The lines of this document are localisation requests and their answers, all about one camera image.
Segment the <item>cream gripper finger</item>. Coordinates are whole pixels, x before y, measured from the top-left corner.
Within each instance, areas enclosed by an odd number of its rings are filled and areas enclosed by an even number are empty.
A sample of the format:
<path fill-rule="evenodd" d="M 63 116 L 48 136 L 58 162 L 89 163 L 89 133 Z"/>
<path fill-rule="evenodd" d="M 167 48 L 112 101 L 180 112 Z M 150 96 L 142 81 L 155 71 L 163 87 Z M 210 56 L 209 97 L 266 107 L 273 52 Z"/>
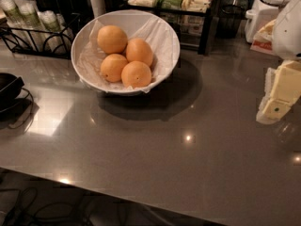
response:
<path fill-rule="evenodd" d="M 271 97 L 278 101 L 278 110 L 275 116 L 280 120 L 301 97 L 301 63 L 284 60 L 276 70 L 276 80 Z"/>
<path fill-rule="evenodd" d="M 271 97 L 272 88 L 276 80 L 276 69 L 268 68 L 264 80 L 264 96 L 261 99 L 256 121 L 261 124 L 273 124 L 278 121 L 275 116 L 278 110 L 278 101 Z"/>

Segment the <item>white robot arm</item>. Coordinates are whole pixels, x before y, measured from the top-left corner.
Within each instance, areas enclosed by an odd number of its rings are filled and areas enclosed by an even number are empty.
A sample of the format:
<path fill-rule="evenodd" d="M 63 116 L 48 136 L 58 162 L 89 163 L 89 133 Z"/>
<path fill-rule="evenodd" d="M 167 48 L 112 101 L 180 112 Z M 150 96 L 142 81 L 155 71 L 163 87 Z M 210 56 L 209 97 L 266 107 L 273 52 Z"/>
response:
<path fill-rule="evenodd" d="M 282 59 L 265 75 L 256 121 L 280 121 L 301 97 L 301 0 L 291 0 L 278 14 L 272 30 L 272 51 Z"/>

